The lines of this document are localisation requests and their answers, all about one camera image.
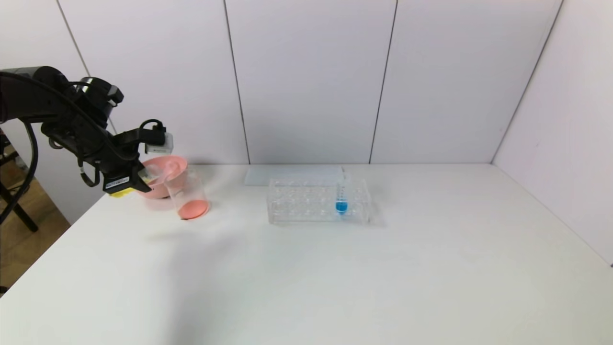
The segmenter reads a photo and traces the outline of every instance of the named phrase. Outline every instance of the white table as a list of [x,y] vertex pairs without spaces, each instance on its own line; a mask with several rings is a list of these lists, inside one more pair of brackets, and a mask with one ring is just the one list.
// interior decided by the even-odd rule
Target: white table
[[613,269],[490,165],[345,166],[367,226],[270,225],[247,166],[212,209],[103,197],[0,299],[0,344],[612,344]]

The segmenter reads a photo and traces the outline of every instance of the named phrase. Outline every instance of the black cable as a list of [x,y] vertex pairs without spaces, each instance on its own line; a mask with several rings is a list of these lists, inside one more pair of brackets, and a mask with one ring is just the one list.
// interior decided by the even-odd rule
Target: black cable
[[95,187],[100,183],[100,170],[98,165],[94,166],[94,181],[85,173],[85,169],[83,169],[83,147],[79,141],[77,141],[77,165],[79,169],[81,169],[81,180],[83,180],[88,187]]
[[154,118],[151,118],[151,119],[141,123],[140,126],[139,126],[139,129],[142,130],[149,123],[155,123],[157,126],[159,126],[160,129],[164,128],[164,125],[162,125],[162,122],[160,120],[156,120]]
[[36,172],[36,165],[38,164],[38,145],[36,143],[36,136],[34,135],[34,130],[32,129],[32,125],[27,122],[23,122],[23,125],[26,127],[26,131],[28,132],[28,138],[30,139],[30,145],[32,147],[32,160],[30,161],[28,174],[26,175],[26,179],[23,181],[21,188],[19,188],[17,193],[15,193],[15,195],[13,196],[13,200],[2,211],[2,215],[0,215],[0,224],[3,223],[9,213],[13,210],[13,208],[15,208],[15,205],[17,205],[17,201],[19,201],[21,196],[25,193],[27,187],[34,179],[34,172]]
[[[36,86],[42,88],[43,90],[45,90],[45,91],[47,91],[49,93],[52,93],[54,96],[56,96],[61,101],[63,101],[65,104],[67,104],[69,107],[73,108],[73,110],[76,111],[79,115],[81,115],[87,122],[89,122],[90,125],[93,125],[95,128],[100,128],[96,124],[96,122],[94,122],[94,120],[92,120],[81,108],[79,108],[76,104],[74,104],[71,100],[69,100],[68,97],[62,95],[60,92],[58,92],[54,88],[50,87],[49,85],[44,84],[42,82],[39,82],[38,80],[30,79],[28,77],[24,77],[24,76],[21,76],[19,74],[14,74],[14,73],[0,72],[0,77],[2,77],[2,76],[8,77],[8,78],[17,79],[17,80],[22,81],[22,82],[26,82],[26,83],[30,83],[30,84],[36,85]],[[106,136],[105,133],[103,133],[102,138],[103,138],[102,140],[111,148],[113,153],[115,153],[115,155],[117,155],[122,160],[132,161],[132,160],[135,160],[136,158],[138,158],[138,155],[139,155],[138,152],[133,154],[131,157],[128,157],[128,156],[125,156],[125,154],[123,152],[118,151],[117,148],[115,147],[115,145],[111,142],[111,140]]]

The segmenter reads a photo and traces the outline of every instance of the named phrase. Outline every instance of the wooden floor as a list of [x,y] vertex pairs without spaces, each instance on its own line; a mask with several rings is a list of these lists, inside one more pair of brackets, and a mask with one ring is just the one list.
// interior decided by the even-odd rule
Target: wooden floor
[[[14,162],[0,169],[2,183],[8,188],[20,185],[25,177]],[[19,204],[39,231],[31,232],[14,212],[0,226],[0,285],[9,288],[70,227],[37,180]],[[6,202],[0,201],[0,209],[5,207]]]

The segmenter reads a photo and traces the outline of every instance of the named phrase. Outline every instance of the pink bowl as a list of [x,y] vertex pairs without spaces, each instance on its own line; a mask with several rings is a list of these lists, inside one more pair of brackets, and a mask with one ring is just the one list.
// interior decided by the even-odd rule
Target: pink bowl
[[[156,165],[161,170],[165,170],[164,167],[172,163],[176,163],[179,166],[179,170],[180,170],[179,173],[182,173],[188,167],[188,161],[186,161],[185,158],[179,157],[179,156],[156,157],[148,161],[144,161],[143,165],[145,167],[149,165]],[[164,185],[164,178],[165,176],[160,176],[159,178],[149,182],[148,185],[149,187],[151,187],[150,192],[144,193],[144,192],[141,192],[140,190],[137,190],[136,192],[147,199],[167,198],[168,196],[170,196],[170,194],[168,193],[168,189]]]

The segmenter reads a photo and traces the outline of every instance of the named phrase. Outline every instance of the black robotic arm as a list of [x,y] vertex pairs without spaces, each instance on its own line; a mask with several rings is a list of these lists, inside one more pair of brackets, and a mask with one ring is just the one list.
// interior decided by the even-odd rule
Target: black robotic arm
[[[164,147],[166,129],[160,121],[148,120],[137,129],[109,133],[109,115],[122,100],[119,88],[94,77],[70,82],[48,66],[0,70],[0,123],[16,118],[24,122],[33,148],[36,140],[30,124],[42,123],[41,132],[54,149],[67,149],[77,157],[81,176],[90,187],[100,182],[102,173],[102,189],[109,194],[126,188],[149,192],[151,188],[139,176],[144,169],[139,145]],[[155,123],[153,129],[145,129],[150,122]],[[83,162],[95,168],[94,181],[85,174]]]

